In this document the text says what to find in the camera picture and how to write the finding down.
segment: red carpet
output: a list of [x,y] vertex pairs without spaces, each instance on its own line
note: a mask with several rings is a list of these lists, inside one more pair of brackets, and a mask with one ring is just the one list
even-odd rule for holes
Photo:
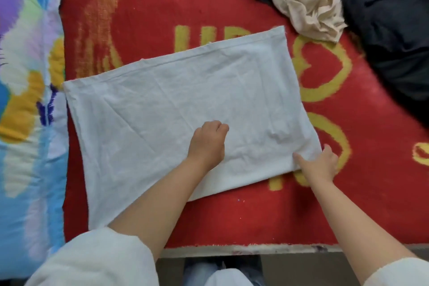
[[[341,153],[338,187],[407,244],[429,243],[429,135],[384,91],[344,34],[337,46],[297,37],[254,0],[63,0],[67,79],[141,58],[285,25],[304,106],[322,142]],[[82,158],[69,120],[64,228],[87,230]],[[185,207],[168,247],[335,244],[311,190],[286,175]]]

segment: white pillowcase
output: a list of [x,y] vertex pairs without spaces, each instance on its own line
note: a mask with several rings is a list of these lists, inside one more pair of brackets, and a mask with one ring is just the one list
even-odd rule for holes
[[190,200],[297,169],[320,153],[284,27],[143,59],[64,83],[79,138],[89,228],[119,213],[186,158],[205,121],[229,125],[225,159]]

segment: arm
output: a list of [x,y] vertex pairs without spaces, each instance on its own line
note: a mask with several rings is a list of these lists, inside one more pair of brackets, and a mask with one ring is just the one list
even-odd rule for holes
[[333,183],[338,157],[328,145],[315,161],[294,154],[357,279],[363,285],[379,268],[416,257],[382,229]]
[[109,227],[137,236],[156,261],[192,192],[225,156],[228,125],[206,122],[196,129],[187,158],[116,217]]

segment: pile of clothes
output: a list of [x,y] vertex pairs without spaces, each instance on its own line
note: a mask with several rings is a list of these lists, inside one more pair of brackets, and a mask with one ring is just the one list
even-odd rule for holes
[[299,34],[338,42],[349,26],[386,88],[429,126],[429,0],[261,0]]

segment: right hand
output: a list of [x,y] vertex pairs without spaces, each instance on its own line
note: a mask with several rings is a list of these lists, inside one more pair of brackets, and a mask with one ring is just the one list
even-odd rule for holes
[[190,141],[187,158],[202,165],[207,174],[225,157],[225,137],[229,126],[220,121],[205,122],[197,128]]
[[293,153],[293,159],[300,166],[308,183],[332,182],[337,174],[338,156],[329,145],[324,145],[323,152],[314,161],[306,161],[300,154]]

